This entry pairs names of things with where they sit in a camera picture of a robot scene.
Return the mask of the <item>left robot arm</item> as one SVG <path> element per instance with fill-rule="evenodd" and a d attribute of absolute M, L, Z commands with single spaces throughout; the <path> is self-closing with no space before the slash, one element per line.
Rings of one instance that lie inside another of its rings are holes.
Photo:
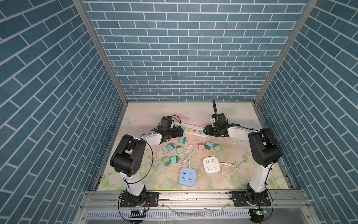
<path fill-rule="evenodd" d="M 112 154 L 110 166 L 120 174 L 127 184 L 127 190 L 123 196 L 135 206 L 145 202 L 146 189 L 138 174 L 145 149 L 160 145 L 173 138 L 182 137 L 184 131 L 182 127 L 174 124 L 175 120 L 181 123 L 177 115 L 164 116 L 157 127 L 149 133 L 138 137 L 124 135 Z"/>

